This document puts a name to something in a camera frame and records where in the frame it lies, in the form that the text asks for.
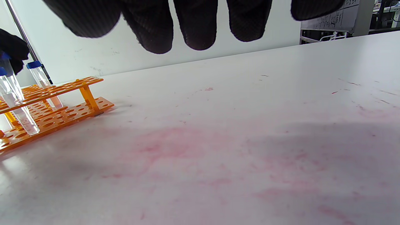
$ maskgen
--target blue screw cap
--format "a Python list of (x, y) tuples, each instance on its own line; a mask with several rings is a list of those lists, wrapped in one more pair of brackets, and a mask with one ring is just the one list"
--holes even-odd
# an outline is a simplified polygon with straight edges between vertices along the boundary
[(0, 53), (1, 53), (2, 60), (10, 60), (11, 59), (11, 57), (7, 53), (5, 53), (5, 52), (0, 52)]
[(41, 66), (42, 66), (42, 64), (39, 61), (33, 61), (33, 62), (30, 62), (30, 63), (28, 63), (26, 65), (26, 67), (28, 69), (34, 69), (34, 68), (38, 68), (38, 67), (41, 67)]
[(0, 76), (6, 76), (7, 71), (4, 69), (4, 67), (0, 67)]

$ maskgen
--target white lab bench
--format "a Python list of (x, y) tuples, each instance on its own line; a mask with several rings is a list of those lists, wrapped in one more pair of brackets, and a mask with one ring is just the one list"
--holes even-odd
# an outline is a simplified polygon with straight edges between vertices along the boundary
[(0, 224), (398, 225), (398, 40), (104, 76), (114, 110), (2, 160)]

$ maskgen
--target glove finger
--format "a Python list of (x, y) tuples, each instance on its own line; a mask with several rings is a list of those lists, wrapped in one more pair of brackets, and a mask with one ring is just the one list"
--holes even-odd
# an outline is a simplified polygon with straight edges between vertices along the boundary
[(227, 0), (229, 26), (240, 41), (260, 39), (270, 14), (272, 0)]
[(174, 29), (168, 0), (124, 0), (120, 8), (144, 49), (155, 54), (171, 50)]
[(19, 73), (23, 67), (24, 67), (24, 63), (21, 60), (17, 60), (17, 59), (10, 59), (10, 64), (12, 67), (12, 70), (14, 70), (14, 73), (17, 74)]
[(26, 42), (2, 29), (0, 29), (0, 50), (17, 60), (28, 59), (29, 48)]
[(44, 0), (75, 35), (99, 38), (110, 32), (121, 12), (114, 0)]
[(338, 10), (344, 0), (292, 0), (291, 13), (295, 20), (310, 20)]
[(195, 50), (211, 47), (217, 34), (218, 0), (174, 0), (185, 43)]

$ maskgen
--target orange test tube rack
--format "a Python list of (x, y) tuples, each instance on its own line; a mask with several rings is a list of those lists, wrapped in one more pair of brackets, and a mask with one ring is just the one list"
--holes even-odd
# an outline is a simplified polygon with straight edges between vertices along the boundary
[[(3, 98), (0, 97), (0, 114), (5, 114), (7, 120), (13, 126), (9, 131), (0, 130), (0, 156), (9, 153), (16, 147), (42, 138), (88, 117), (98, 116), (113, 107), (114, 104), (106, 99), (93, 97), (89, 85), (100, 81), (103, 81), (103, 79), (91, 76), (60, 86), (51, 86), (46, 89), (33, 85), (22, 90), (25, 97), (24, 103), (12, 108), (8, 107)], [(64, 106), (56, 110), (50, 107), (46, 101), (48, 98), (77, 89), (80, 90), (85, 100), (84, 103), (72, 107)], [(28, 107), (32, 118), (38, 125), (40, 129), (38, 134), (28, 135), (13, 116), (12, 111), (23, 106)]]

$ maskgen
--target clear plastic tube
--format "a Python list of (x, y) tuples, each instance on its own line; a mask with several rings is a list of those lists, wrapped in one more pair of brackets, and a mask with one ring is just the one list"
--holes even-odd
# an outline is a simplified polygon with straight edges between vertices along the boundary
[[(4, 101), (9, 107), (14, 107), (21, 104), (14, 90), (11, 88), (10, 82), (1, 73), (5, 73), (5, 69), (0, 67), (0, 94)], [(39, 133), (39, 127), (33, 120), (26, 106), (18, 108), (13, 111), (16, 119), (20, 122), (21, 126), (25, 129), (26, 133), (29, 135), (35, 135)]]
[(3, 67), (6, 70), (6, 77), (10, 83), (11, 88), (13, 89), (14, 93), (20, 101), (25, 100), (21, 86), (17, 80), (17, 77), (15, 76), (14, 70), (12, 69), (9, 55), (7, 55), (5, 52), (0, 52), (0, 54), (0, 67)]
[[(41, 67), (31, 68), (29, 70), (32, 73), (32, 76), (39, 87), (41, 88), (51, 87), (50, 81), (47, 79)], [(61, 109), (62, 107), (64, 107), (58, 96), (47, 99), (47, 102), (52, 108), (55, 109)]]

